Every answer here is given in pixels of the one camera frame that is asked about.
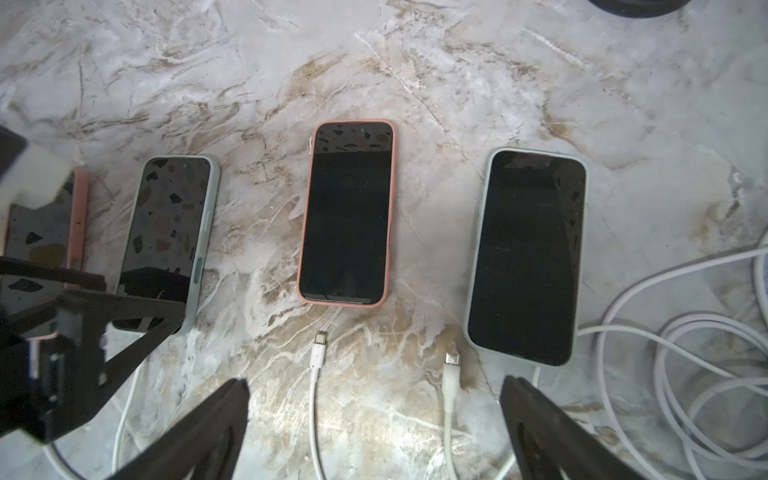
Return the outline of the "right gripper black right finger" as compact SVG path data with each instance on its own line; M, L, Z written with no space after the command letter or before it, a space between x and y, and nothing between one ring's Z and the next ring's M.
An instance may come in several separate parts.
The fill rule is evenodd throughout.
M641 480L524 378L505 378L500 405L524 479Z

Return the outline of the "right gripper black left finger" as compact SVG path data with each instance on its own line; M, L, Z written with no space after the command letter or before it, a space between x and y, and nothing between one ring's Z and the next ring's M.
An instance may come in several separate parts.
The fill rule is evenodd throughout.
M230 479L247 427L250 391L230 379L114 479Z

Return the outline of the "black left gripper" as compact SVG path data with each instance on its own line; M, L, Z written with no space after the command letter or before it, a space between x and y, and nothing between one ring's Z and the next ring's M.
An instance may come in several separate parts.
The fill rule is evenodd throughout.
M52 301L1 316L1 432L23 430L42 444L92 420L186 316L183 302L111 294L100 275L8 257L1 272L66 286ZM140 317L161 322L107 356L108 325Z

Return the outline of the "phone with pink case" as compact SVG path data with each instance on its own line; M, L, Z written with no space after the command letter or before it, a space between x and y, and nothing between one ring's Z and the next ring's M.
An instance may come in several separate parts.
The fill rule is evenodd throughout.
M82 268L89 195L89 175L72 171L53 202L33 210L10 207L4 254L48 267ZM9 315L43 305L70 286L15 275L1 277L1 306Z
M375 308L388 295L396 131L387 120L321 124L312 140L297 291Z

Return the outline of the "phone with light green case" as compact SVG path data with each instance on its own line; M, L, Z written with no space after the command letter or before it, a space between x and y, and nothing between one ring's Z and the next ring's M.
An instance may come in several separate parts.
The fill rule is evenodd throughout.
M546 367L572 356L588 171L572 156L502 148L488 161L464 334Z

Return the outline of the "phone with pink case middle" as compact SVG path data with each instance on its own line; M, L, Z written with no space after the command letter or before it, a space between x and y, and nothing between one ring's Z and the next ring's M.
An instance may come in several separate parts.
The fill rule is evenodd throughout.
M297 291L375 308L388 295L396 131L387 120L321 124L312 140Z

